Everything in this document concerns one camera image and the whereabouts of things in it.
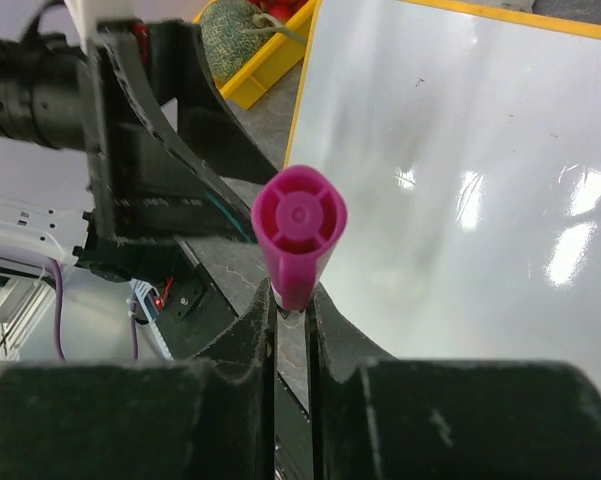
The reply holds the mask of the orange framed whiteboard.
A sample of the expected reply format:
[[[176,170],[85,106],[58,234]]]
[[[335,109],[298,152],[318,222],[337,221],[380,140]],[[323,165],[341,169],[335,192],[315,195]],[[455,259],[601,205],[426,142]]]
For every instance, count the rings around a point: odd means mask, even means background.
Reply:
[[[601,392],[601,1],[320,2],[287,163],[344,197],[322,282],[384,350]]]

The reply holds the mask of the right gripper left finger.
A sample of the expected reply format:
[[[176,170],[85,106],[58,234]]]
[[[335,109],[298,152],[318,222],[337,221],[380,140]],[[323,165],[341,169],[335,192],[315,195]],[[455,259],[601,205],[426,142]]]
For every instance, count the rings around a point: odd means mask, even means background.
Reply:
[[[0,363],[0,479],[269,479],[273,295],[178,361]]]

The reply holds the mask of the purple capped white marker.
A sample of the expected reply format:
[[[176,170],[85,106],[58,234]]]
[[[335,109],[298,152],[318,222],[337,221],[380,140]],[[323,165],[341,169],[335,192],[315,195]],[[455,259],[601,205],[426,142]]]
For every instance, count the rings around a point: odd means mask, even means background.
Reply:
[[[347,216],[338,190],[310,166],[283,169],[258,193],[251,222],[283,309],[307,307]]]

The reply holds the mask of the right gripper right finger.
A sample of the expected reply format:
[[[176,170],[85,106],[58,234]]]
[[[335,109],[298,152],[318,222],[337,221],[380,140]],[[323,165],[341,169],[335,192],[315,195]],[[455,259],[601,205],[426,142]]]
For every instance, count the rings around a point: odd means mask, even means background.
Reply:
[[[601,479],[601,395],[553,361],[406,360],[309,303],[318,479]]]

